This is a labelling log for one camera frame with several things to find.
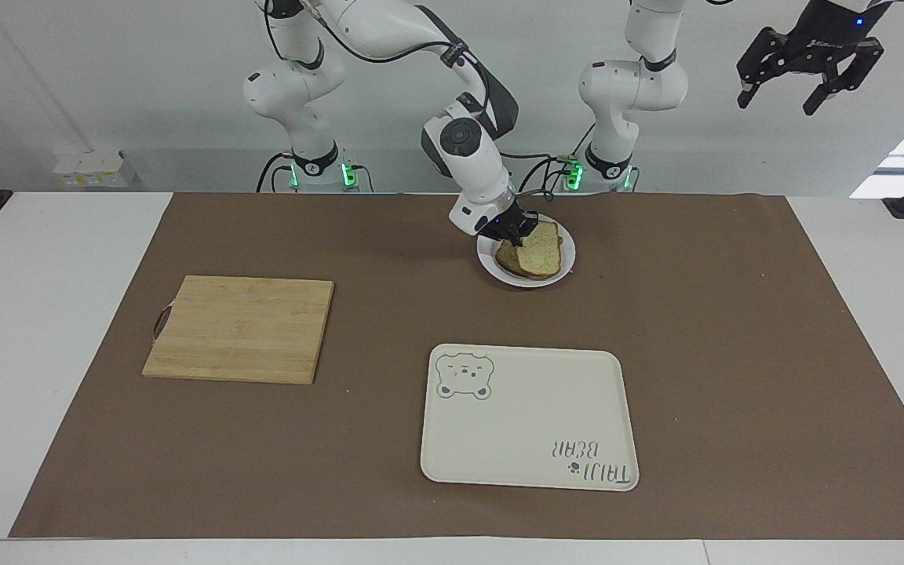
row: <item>white table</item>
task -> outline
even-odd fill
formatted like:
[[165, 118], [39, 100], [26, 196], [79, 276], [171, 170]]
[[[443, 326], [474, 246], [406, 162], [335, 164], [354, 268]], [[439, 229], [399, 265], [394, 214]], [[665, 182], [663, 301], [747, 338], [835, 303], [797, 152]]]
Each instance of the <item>white table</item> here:
[[[169, 200], [20, 193], [0, 212], [0, 562], [904, 563], [888, 541], [4, 540]], [[877, 201], [790, 204], [904, 402], [904, 222]]]

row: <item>bread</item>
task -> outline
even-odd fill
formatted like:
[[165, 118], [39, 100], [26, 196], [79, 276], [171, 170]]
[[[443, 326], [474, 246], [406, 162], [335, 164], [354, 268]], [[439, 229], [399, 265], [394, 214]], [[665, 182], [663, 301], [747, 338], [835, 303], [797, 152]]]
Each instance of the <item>bread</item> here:
[[502, 241], [494, 259], [505, 271], [527, 279], [549, 279], [560, 272], [560, 244], [556, 223], [539, 222], [532, 233], [523, 239], [523, 246], [515, 247]]
[[528, 276], [528, 273], [518, 265], [518, 253], [510, 241], [501, 241], [498, 252], [494, 254], [494, 260], [512, 275]]
[[528, 275], [548, 278], [560, 272], [560, 230], [556, 223], [539, 222], [518, 247], [518, 267]]

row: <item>white wall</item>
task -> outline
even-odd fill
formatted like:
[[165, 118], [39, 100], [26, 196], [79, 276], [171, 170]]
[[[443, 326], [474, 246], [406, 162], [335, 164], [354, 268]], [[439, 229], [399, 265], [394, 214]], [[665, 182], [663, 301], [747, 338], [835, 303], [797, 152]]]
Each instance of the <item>white wall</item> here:
[[[502, 150], [570, 150], [591, 122], [581, 69], [630, 57], [625, 0], [422, 1], [516, 94], [520, 122]], [[846, 196], [904, 138], [904, 4], [875, 29], [887, 52], [857, 93], [806, 118], [817, 79], [786, 76], [739, 111], [735, 62], [764, 25], [789, 30], [804, 4], [690, 0], [680, 40], [690, 94], [677, 111], [638, 117], [641, 190]], [[89, 142], [125, 150], [148, 190], [249, 191], [288, 145], [242, 97], [243, 79], [274, 60], [250, 0], [0, 2], [0, 24]], [[0, 186], [54, 189], [51, 151], [76, 143], [3, 53], [0, 37]], [[460, 92], [455, 76], [426, 54], [389, 65], [341, 57], [347, 83], [317, 103], [337, 139], [380, 188], [454, 188], [417, 143]]]

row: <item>bear illustration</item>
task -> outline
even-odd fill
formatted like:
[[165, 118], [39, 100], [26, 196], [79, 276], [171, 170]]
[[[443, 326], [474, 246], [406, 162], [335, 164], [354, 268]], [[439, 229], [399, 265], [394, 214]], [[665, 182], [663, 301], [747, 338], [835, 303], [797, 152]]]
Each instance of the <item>bear illustration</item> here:
[[438, 396], [451, 398], [456, 394], [473, 394], [477, 400], [490, 397], [490, 377], [494, 362], [471, 353], [443, 355], [435, 364], [438, 371]]

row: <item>white plate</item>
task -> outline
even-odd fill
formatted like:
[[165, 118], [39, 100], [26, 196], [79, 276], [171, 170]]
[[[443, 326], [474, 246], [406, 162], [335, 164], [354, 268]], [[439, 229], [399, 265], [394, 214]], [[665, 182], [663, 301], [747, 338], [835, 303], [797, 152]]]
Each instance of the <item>white plate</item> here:
[[640, 471], [620, 362], [602, 351], [441, 344], [421, 469], [438, 483], [631, 490]]
[[563, 228], [559, 222], [554, 221], [549, 216], [539, 214], [539, 221], [556, 223], [559, 229], [560, 237], [563, 243], [560, 243], [560, 272], [550, 276], [549, 279], [527, 279], [524, 276], [514, 275], [507, 272], [505, 268], [498, 264], [494, 254], [498, 252], [501, 246], [500, 241], [488, 239], [488, 237], [478, 236], [476, 239], [476, 256], [480, 257], [480, 264], [487, 269], [491, 275], [500, 282], [508, 283], [512, 286], [518, 286], [520, 289], [538, 289], [539, 286], [549, 286], [556, 283], [557, 280], [563, 279], [574, 268], [574, 259], [578, 256], [577, 250], [574, 248], [574, 237], [570, 236], [570, 232]]

